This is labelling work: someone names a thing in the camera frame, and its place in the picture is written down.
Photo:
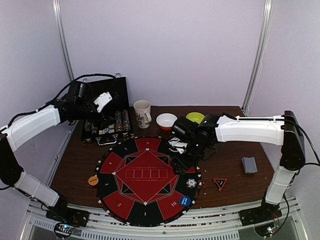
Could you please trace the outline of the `blue small blind button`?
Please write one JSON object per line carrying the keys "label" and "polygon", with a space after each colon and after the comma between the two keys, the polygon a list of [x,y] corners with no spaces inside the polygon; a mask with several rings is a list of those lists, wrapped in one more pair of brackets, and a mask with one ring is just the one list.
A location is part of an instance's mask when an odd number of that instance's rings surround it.
{"label": "blue small blind button", "polygon": [[182,207],[188,207],[191,204],[191,198],[189,196],[183,195],[179,198],[178,203]]}

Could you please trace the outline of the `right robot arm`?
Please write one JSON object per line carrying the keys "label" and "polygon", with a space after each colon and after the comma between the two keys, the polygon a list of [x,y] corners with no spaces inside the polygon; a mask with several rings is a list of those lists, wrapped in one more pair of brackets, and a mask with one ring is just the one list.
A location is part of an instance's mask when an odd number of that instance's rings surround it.
{"label": "right robot arm", "polygon": [[281,158],[263,197],[264,204],[256,210],[259,220],[268,220],[275,212],[295,174],[305,165],[304,135],[292,111],[268,117],[242,117],[208,114],[200,123],[185,117],[172,126],[174,137],[170,149],[178,152],[172,160],[176,174],[184,175],[204,158],[204,151],[216,143],[257,142],[281,146]]}

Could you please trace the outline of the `stack of poker chips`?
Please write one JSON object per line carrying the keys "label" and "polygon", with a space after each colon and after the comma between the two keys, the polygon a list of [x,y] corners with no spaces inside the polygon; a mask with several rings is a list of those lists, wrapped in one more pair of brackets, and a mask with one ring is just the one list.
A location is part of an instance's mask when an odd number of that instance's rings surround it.
{"label": "stack of poker chips", "polygon": [[187,188],[193,189],[194,187],[196,187],[196,185],[197,185],[197,181],[194,178],[189,178],[186,181],[186,187]]}

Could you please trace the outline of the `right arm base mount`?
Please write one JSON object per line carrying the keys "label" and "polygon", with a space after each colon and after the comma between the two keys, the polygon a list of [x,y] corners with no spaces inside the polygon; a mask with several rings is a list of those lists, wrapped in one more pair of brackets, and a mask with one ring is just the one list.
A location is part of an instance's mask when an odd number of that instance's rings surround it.
{"label": "right arm base mount", "polygon": [[239,212],[242,226],[254,225],[281,217],[283,214],[279,205],[262,204],[261,206],[244,209]]}

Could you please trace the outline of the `orange big blind button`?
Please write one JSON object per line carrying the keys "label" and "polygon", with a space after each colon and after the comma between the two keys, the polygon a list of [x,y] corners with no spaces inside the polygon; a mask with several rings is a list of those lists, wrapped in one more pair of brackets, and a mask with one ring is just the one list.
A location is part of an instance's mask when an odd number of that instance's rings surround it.
{"label": "orange big blind button", "polygon": [[94,175],[91,176],[87,182],[90,186],[96,186],[99,183],[99,178],[96,175]]}

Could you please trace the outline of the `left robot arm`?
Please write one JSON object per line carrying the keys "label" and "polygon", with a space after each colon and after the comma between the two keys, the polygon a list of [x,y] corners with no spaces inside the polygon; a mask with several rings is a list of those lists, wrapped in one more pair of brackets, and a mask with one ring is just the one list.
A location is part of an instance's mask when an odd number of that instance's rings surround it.
{"label": "left robot arm", "polygon": [[46,130],[64,122],[109,120],[105,109],[113,101],[108,90],[95,93],[91,83],[76,81],[67,85],[68,92],[40,108],[18,113],[0,130],[0,180],[7,188],[15,188],[52,208],[61,222],[72,218],[72,211],[59,202],[61,195],[27,173],[16,159],[16,151]]}

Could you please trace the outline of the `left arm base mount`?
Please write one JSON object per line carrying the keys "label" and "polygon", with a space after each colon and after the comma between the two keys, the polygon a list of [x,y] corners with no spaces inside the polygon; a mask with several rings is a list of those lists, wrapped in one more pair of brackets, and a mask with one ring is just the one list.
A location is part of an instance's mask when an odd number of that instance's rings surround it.
{"label": "left arm base mount", "polygon": [[49,207],[45,216],[57,222],[66,223],[75,227],[86,227],[90,213],[86,210],[67,206]]}

